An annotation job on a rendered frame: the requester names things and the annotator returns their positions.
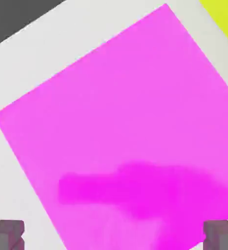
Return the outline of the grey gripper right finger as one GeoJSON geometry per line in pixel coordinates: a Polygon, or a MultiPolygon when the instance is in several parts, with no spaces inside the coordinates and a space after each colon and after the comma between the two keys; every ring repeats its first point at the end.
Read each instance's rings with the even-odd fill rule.
{"type": "Polygon", "coordinates": [[[203,250],[228,250],[228,220],[204,222],[203,250]]]}

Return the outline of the large magenta box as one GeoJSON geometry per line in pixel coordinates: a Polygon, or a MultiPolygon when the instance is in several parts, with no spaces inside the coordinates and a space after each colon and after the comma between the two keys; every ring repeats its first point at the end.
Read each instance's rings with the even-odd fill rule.
{"type": "Polygon", "coordinates": [[[228,86],[166,4],[0,129],[67,250],[189,250],[228,219],[228,86]]]}

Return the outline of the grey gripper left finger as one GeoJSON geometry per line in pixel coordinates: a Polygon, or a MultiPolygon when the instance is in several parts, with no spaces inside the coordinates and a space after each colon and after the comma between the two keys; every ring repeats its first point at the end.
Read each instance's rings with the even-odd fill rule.
{"type": "Polygon", "coordinates": [[[0,250],[24,250],[23,220],[0,220],[0,250]]]}

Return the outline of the large yellow box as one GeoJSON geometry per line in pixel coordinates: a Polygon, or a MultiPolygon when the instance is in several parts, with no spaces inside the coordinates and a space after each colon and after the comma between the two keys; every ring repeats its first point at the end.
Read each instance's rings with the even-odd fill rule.
{"type": "Polygon", "coordinates": [[[199,0],[228,38],[228,0],[199,0]]]}

